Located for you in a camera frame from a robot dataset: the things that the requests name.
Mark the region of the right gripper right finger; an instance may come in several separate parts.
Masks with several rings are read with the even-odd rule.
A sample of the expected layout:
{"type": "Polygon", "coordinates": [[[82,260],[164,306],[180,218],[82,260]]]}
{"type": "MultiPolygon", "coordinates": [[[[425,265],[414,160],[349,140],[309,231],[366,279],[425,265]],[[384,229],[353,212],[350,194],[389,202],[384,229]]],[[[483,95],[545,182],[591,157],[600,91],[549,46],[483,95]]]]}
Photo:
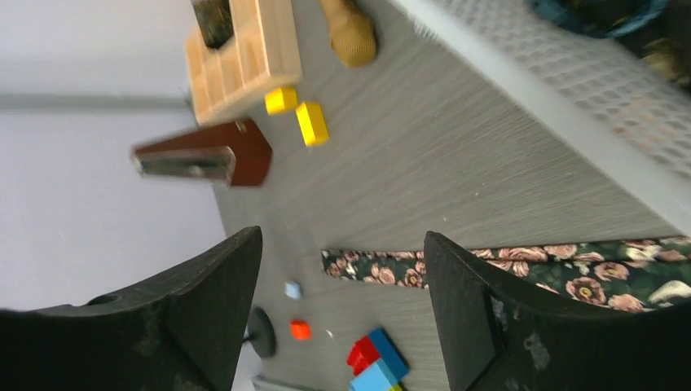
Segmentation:
{"type": "Polygon", "coordinates": [[[575,301],[433,231],[424,253],[451,389],[689,389],[689,303],[633,314],[575,301]]]}

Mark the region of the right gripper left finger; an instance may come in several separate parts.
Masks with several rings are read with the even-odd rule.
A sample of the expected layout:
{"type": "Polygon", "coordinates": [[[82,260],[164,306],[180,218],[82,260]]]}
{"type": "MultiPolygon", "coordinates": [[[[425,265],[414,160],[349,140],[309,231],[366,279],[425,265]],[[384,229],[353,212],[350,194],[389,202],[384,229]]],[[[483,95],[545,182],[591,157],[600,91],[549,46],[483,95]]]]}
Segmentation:
{"type": "Polygon", "coordinates": [[[248,226],[84,305],[1,313],[4,390],[228,390],[262,259],[248,226]]]}

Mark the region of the black pink floral tie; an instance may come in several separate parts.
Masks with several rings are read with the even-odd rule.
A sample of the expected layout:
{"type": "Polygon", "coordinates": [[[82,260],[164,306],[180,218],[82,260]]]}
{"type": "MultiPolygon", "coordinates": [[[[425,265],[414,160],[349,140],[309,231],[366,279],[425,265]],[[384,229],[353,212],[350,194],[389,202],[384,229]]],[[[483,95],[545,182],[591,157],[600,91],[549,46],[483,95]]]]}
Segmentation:
{"type": "MultiPolygon", "coordinates": [[[[629,239],[476,248],[471,254],[519,279],[591,305],[650,312],[690,299],[690,238],[629,239]]],[[[324,249],[336,279],[426,289],[422,251],[324,249]]]]}

